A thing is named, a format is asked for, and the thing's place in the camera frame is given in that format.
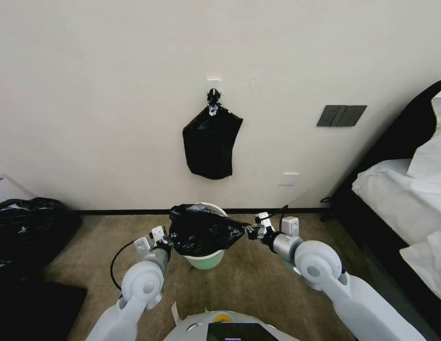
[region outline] black bed frame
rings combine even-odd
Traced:
[[[400,256],[408,246],[352,190],[358,173],[392,159],[411,159],[415,150],[435,132],[436,117],[431,99],[441,91],[436,82],[402,111],[332,197],[332,213],[360,246],[366,246],[400,286],[418,312],[441,338],[441,300],[424,284]]]

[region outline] hanging garbage bag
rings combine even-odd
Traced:
[[[208,106],[182,130],[186,161],[190,171],[208,179],[223,179],[233,173],[233,145],[242,118],[218,102],[220,94],[207,94]]]
[[[182,256],[203,257],[226,250],[249,225],[215,213],[203,204],[174,206],[170,219],[170,239]]]

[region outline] white bedsheet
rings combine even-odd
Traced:
[[[353,191],[409,247],[403,259],[441,299],[441,194],[406,174],[410,159],[380,162],[358,174]]]

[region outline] carpet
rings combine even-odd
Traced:
[[[361,251],[335,220],[321,223],[317,214],[299,217],[304,240],[319,240],[333,247],[345,269],[371,282]],[[253,215],[230,215],[253,223]],[[110,280],[109,265],[127,242],[171,221],[166,215],[85,216],[83,225],[65,249],[46,268],[46,279],[86,287],[88,294],[69,335],[84,340],[100,315],[118,299],[120,292]],[[278,217],[272,218],[278,227]],[[120,283],[138,261],[133,246],[115,263]],[[330,299],[306,286],[284,266],[282,259],[259,242],[245,237],[225,252],[212,270],[198,270],[173,251],[168,265],[162,301],[145,312],[138,324],[137,340],[163,340],[174,328],[171,305],[177,302],[181,318],[207,310],[232,310],[253,315],[301,341],[354,340],[334,312]]]

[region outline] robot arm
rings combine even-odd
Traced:
[[[425,340],[369,284],[344,271],[334,249],[323,242],[304,242],[299,237],[297,218],[283,219],[282,232],[274,230],[266,212],[260,213],[256,222],[246,228],[249,240],[258,239],[269,246],[310,287],[324,291],[340,320],[358,340]],[[144,237],[134,242],[141,261],[127,271],[122,297],[102,314],[87,341],[134,341],[141,315],[161,300],[171,246],[161,226],[154,228],[152,235],[152,240]]]
[[[122,296],[102,314],[86,341],[135,341],[141,315],[162,299],[163,274],[171,247],[163,241],[162,226],[152,233],[152,240],[147,236],[134,242],[141,261],[126,272]]]
[[[367,282],[348,274],[334,249],[319,241],[303,242],[297,218],[285,218],[281,233],[272,228],[266,217],[266,212],[258,215],[260,223],[249,230],[249,237],[268,245],[309,286],[324,291],[340,320],[358,340],[425,340]]]

